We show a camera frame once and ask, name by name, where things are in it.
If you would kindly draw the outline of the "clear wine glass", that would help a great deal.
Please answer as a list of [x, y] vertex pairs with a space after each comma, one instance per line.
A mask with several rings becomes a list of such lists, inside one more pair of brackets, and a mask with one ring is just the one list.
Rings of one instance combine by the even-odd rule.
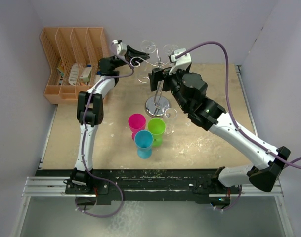
[[151, 40], [144, 40], [141, 43], [141, 50], [143, 52], [145, 52], [146, 54], [148, 54], [148, 56], [150, 57], [149, 59], [146, 59], [144, 62], [147, 63], [148, 65], [152, 65], [154, 67], [157, 67], [157, 53], [158, 53], [158, 49], [157, 46], [155, 45], [154, 42], [152, 42]]
[[[163, 47], [163, 51], [167, 56], [174, 54], [174, 52], [178, 49], [179, 49], [179, 47], [175, 44], [166, 44]], [[172, 63], [170, 62], [170, 58], [168, 58], [168, 61], [165, 64], [165, 67], [171, 67], [171, 66], [172, 66]]]

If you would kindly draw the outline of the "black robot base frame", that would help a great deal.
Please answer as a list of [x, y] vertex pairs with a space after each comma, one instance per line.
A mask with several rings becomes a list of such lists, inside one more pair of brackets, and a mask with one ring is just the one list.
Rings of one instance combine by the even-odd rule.
[[72, 170], [38, 170], [37, 177], [62, 178], [65, 193], [97, 199], [99, 205], [112, 201], [189, 201], [197, 204], [229, 205], [229, 197], [240, 188], [223, 186], [216, 169], [95, 169], [99, 180], [89, 185], [72, 183]]

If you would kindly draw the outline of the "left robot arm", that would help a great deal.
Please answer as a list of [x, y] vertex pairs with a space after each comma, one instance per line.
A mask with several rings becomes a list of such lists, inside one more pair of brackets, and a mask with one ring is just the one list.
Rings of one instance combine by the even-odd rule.
[[128, 65], [131, 76], [134, 68], [150, 58], [148, 53], [119, 43], [115, 46], [113, 56], [98, 61], [99, 81], [89, 90], [81, 91], [77, 103], [77, 120], [80, 124], [80, 144], [75, 168], [70, 178], [65, 181], [68, 188], [76, 186], [83, 194], [93, 190], [93, 149], [96, 133], [103, 121], [103, 99], [118, 83], [120, 76], [118, 67]]

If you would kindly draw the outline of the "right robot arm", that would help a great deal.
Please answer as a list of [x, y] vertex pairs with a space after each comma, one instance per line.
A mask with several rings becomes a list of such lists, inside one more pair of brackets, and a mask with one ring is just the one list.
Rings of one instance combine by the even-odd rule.
[[249, 165], [220, 167], [212, 177], [212, 188], [217, 193], [224, 193], [235, 185], [252, 184], [264, 192], [271, 192], [290, 150], [284, 146], [277, 148], [269, 145], [264, 151], [245, 138], [249, 137], [266, 145], [266, 142], [250, 133], [242, 126], [235, 127], [230, 114], [216, 101], [206, 96], [208, 85], [200, 74], [189, 70], [177, 70], [170, 74], [169, 68], [155, 68], [149, 74], [151, 91], [157, 90], [158, 83], [163, 83], [163, 91], [169, 91], [196, 126], [222, 138], [251, 161]]

